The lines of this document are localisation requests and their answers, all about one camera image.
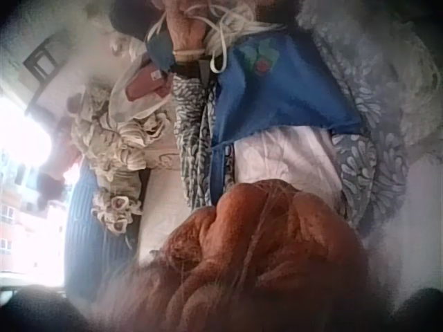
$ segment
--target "white cloth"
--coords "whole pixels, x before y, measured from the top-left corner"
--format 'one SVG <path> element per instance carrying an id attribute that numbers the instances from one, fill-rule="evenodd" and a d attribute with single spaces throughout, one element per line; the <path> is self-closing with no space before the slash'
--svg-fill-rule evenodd
<path id="1" fill-rule="evenodd" d="M 311 127 L 278 127 L 234 143 L 235 182 L 277 178 L 339 209 L 341 181 L 329 133 Z"/>

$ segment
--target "patterned fabric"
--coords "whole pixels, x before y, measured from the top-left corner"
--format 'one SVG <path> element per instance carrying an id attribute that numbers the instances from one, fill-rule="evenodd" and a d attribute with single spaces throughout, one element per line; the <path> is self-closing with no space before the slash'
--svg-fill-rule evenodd
<path id="1" fill-rule="evenodd" d="M 347 202 L 341 213 L 350 225 L 366 235 L 374 222 L 387 221 L 400 208 L 406 190 L 408 165 L 399 130 L 400 110 L 388 102 L 394 93 L 389 89 L 389 67 L 377 51 L 357 55 L 349 42 L 346 47 L 337 46 L 337 39 L 328 37 L 327 31 L 315 34 L 314 41 L 342 92 L 366 124 L 364 135 L 333 136 L 338 152 L 336 166 Z M 364 49 L 373 47 L 369 38 L 361 43 L 367 43 Z M 177 103 L 175 134 L 186 198 L 192 209 L 200 208 L 210 204 L 214 91 L 203 90 L 198 80 L 175 77 L 172 94 Z M 225 190 L 234 182 L 232 146 L 226 153 L 230 158 Z"/>

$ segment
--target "blue fabric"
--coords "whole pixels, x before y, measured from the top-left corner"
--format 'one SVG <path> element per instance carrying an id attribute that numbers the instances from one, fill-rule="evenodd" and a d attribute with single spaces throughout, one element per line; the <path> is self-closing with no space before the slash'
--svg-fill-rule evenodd
<path id="1" fill-rule="evenodd" d="M 147 54 L 157 68 L 168 72 L 175 63 L 172 51 L 172 39 L 168 31 L 163 31 L 158 35 L 154 35 L 149 42 L 146 43 Z"/>
<path id="2" fill-rule="evenodd" d="M 224 190 L 224 148 L 236 140 L 278 126 L 361 133 L 359 114 L 342 94 L 307 33 L 264 33 L 232 47 L 217 88 L 212 204 Z"/>

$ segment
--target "window frame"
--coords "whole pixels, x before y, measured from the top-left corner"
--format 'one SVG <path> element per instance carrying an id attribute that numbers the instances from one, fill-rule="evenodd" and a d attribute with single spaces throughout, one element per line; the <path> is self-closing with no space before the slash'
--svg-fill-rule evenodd
<path id="1" fill-rule="evenodd" d="M 12 241 L 0 238 L 0 255 L 12 255 Z"/>
<path id="2" fill-rule="evenodd" d="M 3 207 L 6 207 L 6 214 L 3 213 Z M 7 204 L 0 204 L 0 220 L 5 223 L 15 223 L 16 209 Z"/>

